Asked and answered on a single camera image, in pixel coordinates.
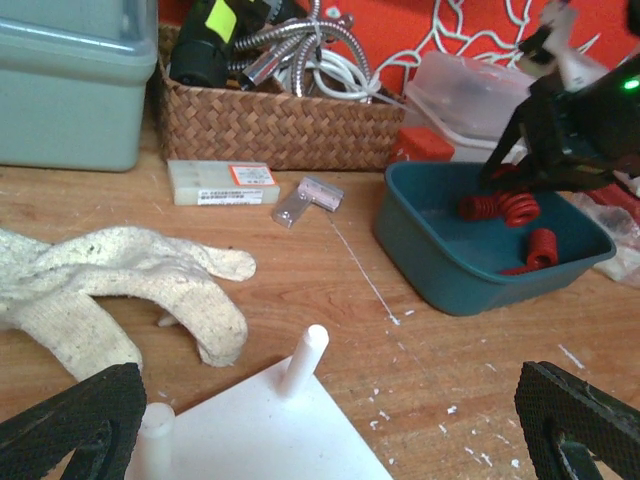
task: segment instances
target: white knit glove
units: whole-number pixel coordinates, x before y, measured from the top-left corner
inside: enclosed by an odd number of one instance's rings
[[[210,275],[250,278],[247,252],[206,247],[136,227],[49,245],[0,229],[0,327],[26,332],[82,381],[142,356],[92,296],[151,300],[196,338],[200,357],[232,364],[247,339],[243,314]]]

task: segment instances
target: wooden table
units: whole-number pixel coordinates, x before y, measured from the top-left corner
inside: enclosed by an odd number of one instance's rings
[[[281,198],[302,176],[276,173]],[[250,328],[233,367],[203,365],[185,330],[156,326],[157,306],[100,300],[144,355],[149,401],[180,413],[290,355],[318,322],[331,336],[318,378],[399,480],[535,478],[514,408],[524,361],[553,362],[640,407],[637,290],[590,271],[541,298],[447,316],[421,301],[372,236],[383,177],[320,176],[345,190],[342,206],[310,209],[291,230],[270,218],[273,206],[176,207],[146,121],[139,164],[128,173],[0,168],[0,226],[58,242],[141,225],[247,250],[256,275],[220,281]],[[21,332],[0,335],[0,359],[0,420],[74,383]]]

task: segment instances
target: woven basket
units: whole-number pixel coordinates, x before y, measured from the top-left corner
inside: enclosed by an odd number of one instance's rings
[[[273,170],[379,171],[388,165],[402,108],[298,98],[277,88],[182,85],[166,71],[178,32],[160,27],[158,68],[149,83],[165,160],[258,161]]]

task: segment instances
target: white cylinder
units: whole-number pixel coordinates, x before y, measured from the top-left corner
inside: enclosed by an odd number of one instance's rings
[[[175,418],[175,412],[166,403],[147,405],[135,448],[136,480],[173,480]]]
[[[282,397],[293,398],[304,390],[328,344],[329,332],[322,325],[311,325],[304,332],[280,382]]]

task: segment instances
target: red coil spring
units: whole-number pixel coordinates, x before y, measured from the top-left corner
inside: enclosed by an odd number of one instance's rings
[[[493,176],[494,178],[499,177],[503,173],[517,169],[517,166],[505,163],[496,170]],[[540,205],[528,192],[498,192],[496,202],[509,227],[522,227],[540,215]]]
[[[458,215],[468,221],[487,220],[500,215],[493,197],[465,197],[458,204]]]
[[[529,237],[527,265],[547,268],[558,264],[556,234],[547,228],[538,228]]]
[[[547,228],[537,228],[529,235],[527,264],[524,267],[510,268],[500,273],[502,275],[522,275],[557,264],[558,249],[555,233]]]

